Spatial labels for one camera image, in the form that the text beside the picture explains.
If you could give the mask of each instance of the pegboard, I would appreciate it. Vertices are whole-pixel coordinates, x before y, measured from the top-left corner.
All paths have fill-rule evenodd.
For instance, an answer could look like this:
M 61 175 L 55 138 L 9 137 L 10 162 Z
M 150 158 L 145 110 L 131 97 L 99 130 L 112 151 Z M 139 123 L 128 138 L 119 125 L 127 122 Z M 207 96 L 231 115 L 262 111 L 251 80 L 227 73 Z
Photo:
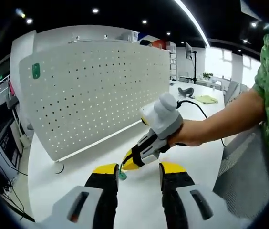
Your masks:
M 32 68 L 40 66 L 40 76 Z M 20 62 L 29 117 L 58 160 L 138 121 L 139 109 L 169 91 L 169 52 L 137 43 L 86 41 Z

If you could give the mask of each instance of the small green object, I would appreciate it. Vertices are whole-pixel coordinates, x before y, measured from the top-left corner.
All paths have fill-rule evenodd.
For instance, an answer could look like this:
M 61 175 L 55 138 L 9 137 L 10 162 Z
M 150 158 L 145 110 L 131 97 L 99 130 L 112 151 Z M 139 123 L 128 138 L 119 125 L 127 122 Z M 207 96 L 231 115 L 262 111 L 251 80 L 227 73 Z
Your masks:
M 124 173 L 124 172 L 122 171 L 122 164 L 120 165 L 120 169 L 119 169 L 119 178 L 120 178 L 121 180 L 126 180 L 126 178 L 127 178 L 126 173 Z
M 126 175 L 124 172 L 122 172 L 122 171 L 120 170 L 119 178 L 120 178 L 121 180 L 126 180 L 127 175 Z
M 33 79 L 37 80 L 40 77 L 40 65 L 39 65 L 39 63 L 33 64 L 32 71 L 33 71 Z

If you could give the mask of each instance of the gray chair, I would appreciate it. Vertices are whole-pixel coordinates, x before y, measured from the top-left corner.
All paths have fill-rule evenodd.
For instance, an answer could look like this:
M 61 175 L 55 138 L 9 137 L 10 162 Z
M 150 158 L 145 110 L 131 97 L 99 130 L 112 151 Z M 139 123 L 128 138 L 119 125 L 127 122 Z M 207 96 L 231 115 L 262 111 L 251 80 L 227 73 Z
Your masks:
M 268 203 L 269 152 L 259 125 L 225 147 L 213 191 L 241 218 L 254 219 Z
M 228 104 L 228 102 L 230 101 L 233 93 L 235 92 L 236 88 L 238 87 L 239 83 L 235 82 L 235 81 L 231 81 L 228 87 L 228 90 L 224 96 L 224 102 L 225 105 Z

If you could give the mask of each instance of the ceiling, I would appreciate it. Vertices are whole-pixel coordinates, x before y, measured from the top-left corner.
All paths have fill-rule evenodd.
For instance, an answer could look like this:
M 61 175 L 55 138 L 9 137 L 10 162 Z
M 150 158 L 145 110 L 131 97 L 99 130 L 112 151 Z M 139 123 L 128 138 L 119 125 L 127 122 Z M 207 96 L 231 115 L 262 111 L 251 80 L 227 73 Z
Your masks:
M 263 23 L 252 28 L 250 24 L 257 20 L 241 12 L 239 0 L 182 2 L 197 19 L 206 37 L 217 41 L 210 42 L 211 46 L 231 49 L 238 54 L 238 49 L 241 49 L 241 53 L 258 58 L 246 48 L 260 52 Z M 98 14 L 92 14 L 94 7 L 99 9 Z M 33 18 L 33 23 L 27 25 L 25 19 L 15 14 L 16 8 L 21 8 L 27 17 Z M 148 21 L 146 25 L 142 24 L 143 19 Z M 42 32 L 82 24 L 127 28 L 170 40 L 177 46 L 182 46 L 182 41 L 191 46 L 205 46 L 191 20 L 173 0 L 34 0 L 19 3 L 3 0 L 0 3 L 0 60 L 10 53 L 14 39 L 31 30 Z M 244 44 L 242 39 L 248 39 L 249 43 Z

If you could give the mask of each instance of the cable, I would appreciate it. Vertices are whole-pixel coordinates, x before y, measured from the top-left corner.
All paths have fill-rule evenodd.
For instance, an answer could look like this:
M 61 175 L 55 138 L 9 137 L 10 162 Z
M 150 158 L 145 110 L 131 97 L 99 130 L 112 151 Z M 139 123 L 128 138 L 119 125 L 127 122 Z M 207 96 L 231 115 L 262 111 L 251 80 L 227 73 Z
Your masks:
M 34 218 L 32 218 L 32 217 L 30 217 L 28 214 L 23 213 L 22 211 L 19 211 L 18 209 L 16 209 L 13 205 L 11 205 L 8 201 L 6 201 L 6 199 L 3 198 L 2 200 L 5 202 L 5 204 L 6 204 L 11 210 L 13 210 L 14 212 L 16 212 L 18 215 L 20 215 L 20 216 L 26 218 L 26 219 L 29 220 L 29 221 L 35 222 L 35 219 L 34 219 Z
M 7 179 L 8 182 L 10 183 L 10 187 L 11 187 L 11 189 L 13 190 L 13 192 L 15 193 L 16 198 L 17 198 L 18 201 L 20 202 L 20 204 L 21 204 L 21 206 L 22 206 L 22 209 L 23 209 L 23 213 L 24 213 L 25 215 L 27 215 L 27 214 L 25 213 L 24 205 L 22 204 L 22 202 L 20 201 L 19 197 L 17 196 L 17 194 L 16 194 L 16 192 L 15 192 L 15 190 L 14 190 L 14 187 L 13 187 L 11 181 L 9 180 L 7 174 L 5 173 L 5 171 L 4 171 L 4 169 L 2 168 L 1 165 L 0 165 L 0 168 L 1 168 L 1 170 L 3 171 L 3 173 L 4 173 L 5 177 L 6 177 L 6 179 Z
M 12 204 L 14 204 L 22 213 L 25 213 L 23 210 L 21 210 L 21 208 L 9 197 L 7 196 L 5 193 L 3 194 L 4 198 L 6 198 L 8 201 L 10 201 Z
M 189 100 L 177 101 L 177 109 L 178 109 L 179 107 L 181 107 L 182 103 L 190 103 L 190 104 L 194 104 L 195 106 L 197 106 L 197 107 L 200 109 L 200 111 L 203 113 L 203 115 L 205 116 L 205 118 L 207 118 L 207 115 L 204 113 L 204 111 L 201 109 L 201 107 L 200 107 L 198 104 L 196 104 L 196 103 L 194 103 L 194 102 L 192 102 L 192 101 L 189 101 Z M 221 140 L 222 145 L 223 145 L 224 147 L 226 147 L 226 145 L 224 144 L 224 141 L 222 140 L 222 138 L 221 138 L 220 140 Z
M 13 170 L 16 170 L 18 173 L 21 173 L 21 174 L 23 174 L 23 175 L 25 175 L 25 176 L 28 176 L 27 174 L 20 172 L 20 171 L 17 170 L 16 168 L 11 167 L 11 166 L 9 165 L 9 163 L 6 161 L 5 157 L 3 156 L 1 150 L 0 150 L 0 154 L 1 154 L 1 156 L 3 157 L 4 161 L 6 162 L 6 164 L 7 164 L 10 168 L 12 168 Z

